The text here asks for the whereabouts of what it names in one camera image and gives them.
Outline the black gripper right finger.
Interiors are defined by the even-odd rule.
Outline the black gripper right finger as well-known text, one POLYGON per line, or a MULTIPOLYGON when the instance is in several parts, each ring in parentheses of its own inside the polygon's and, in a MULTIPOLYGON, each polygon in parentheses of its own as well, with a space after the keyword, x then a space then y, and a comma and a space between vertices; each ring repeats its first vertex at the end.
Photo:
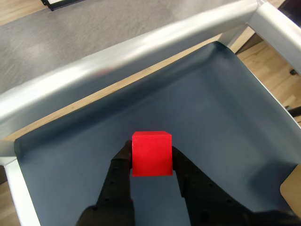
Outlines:
POLYGON ((177 148, 173 170, 192 226, 256 226, 256 216, 237 202, 177 148))

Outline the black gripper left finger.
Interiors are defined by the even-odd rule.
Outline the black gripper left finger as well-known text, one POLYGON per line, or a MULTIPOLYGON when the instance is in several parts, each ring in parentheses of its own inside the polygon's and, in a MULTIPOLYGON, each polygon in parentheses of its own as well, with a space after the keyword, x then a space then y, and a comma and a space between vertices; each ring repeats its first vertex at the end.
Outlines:
POLYGON ((128 140, 112 158, 97 202, 79 217, 78 226, 134 226, 135 210, 131 199, 130 170, 132 141, 128 140))

